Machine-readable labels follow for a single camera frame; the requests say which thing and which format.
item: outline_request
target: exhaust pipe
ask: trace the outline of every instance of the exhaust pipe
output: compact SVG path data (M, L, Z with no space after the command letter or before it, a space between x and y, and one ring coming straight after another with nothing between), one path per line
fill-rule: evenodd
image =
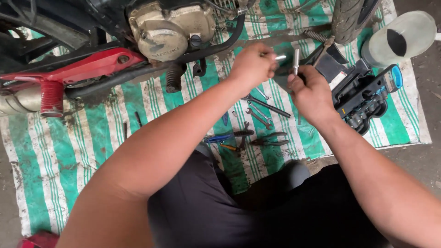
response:
M14 94L7 91L0 93L0 117L26 114L40 111L41 87L20 90Z

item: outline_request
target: engine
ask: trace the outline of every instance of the engine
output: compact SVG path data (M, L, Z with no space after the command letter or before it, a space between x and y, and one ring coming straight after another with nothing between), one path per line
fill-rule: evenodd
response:
M216 29L213 9L207 4L163 10L158 1L134 9L129 24L139 51L157 61L177 59L189 46L210 41Z

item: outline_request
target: striped tarp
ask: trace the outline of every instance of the striped tarp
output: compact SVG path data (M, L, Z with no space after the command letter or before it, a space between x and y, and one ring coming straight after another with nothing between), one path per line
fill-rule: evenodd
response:
M306 7L304 13L292 11L292 8L304 1L257 1L247 14L245 28L239 38L240 44L246 40L261 39L272 42L276 51L290 52L293 47L299 47L301 56L307 57L320 45L319 42L311 39L291 43L282 41L289 40L286 37L300 34L305 27L330 23L335 0L322 0L313 7ZM365 28L351 44L339 46L350 62L349 65L360 58L362 42L396 17L392 0L383 0L376 16L377 20L381 20L379 23ZM230 21L219 23L214 43L222 43L229 38L231 25L235 24ZM138 130L135 111L145 124L190 101L228 75L235 55L241 49L237 47L227 55L208 58L207 73L201 78L193 78L194 62L188 63L188 69L182 76L182 91L178 93L165 92L165 75L161 75L141 83L116 86L103 101L86 104L81 101L65 101L67 115L63 118L43 118L38 113L1 118L3 143L13 168L17 189L22 234L27 236L40 229L61 232L79 192L123 142L123 123L127 123L130 136ZM377 148L431 142L410 60L400 63L400 68L404 76L404 87L388 98L387 113L379 119L373 119L371 129L364 136ZM241 157L212 144L211 149L220 167L230 178L235 193L247 190L250 184L275 173L290 160L314 159L332 154L317 130L306 120L303 119L297 125L297 110L285 91L273 80L259 87L270 99L266 101L253 90L255 97L292 115L291 118L285 118L261 108L273 119L275 130L288 133L286 138L291 142L281 147L246 146ZM250 122L250 129L256 132L247 138L248 142L273 132L245 114L247 107L245 101L235 103L228 111L228 125L224 126L219 119L207 135L242 130L244 121ZM232 111L236 111L238 117L234 117ZM236 146L239 142L239 139L231 140L228 144Z

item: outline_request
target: clear plastic jug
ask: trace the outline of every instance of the clear plastic jug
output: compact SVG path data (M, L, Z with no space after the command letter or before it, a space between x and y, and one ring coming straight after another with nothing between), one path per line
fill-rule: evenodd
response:
M362 58L372 67L385 68L426 51L437 34L435 20L424 11L395 18L374 33L362 47Z

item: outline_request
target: sticker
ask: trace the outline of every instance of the sticker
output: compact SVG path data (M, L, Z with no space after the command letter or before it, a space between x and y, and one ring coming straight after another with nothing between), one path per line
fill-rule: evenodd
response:
M346 76L347 76L346 73L340 71L340 73L329 84L329 87L331 87L331 90L333 90L335 88L335 86L337 86Z

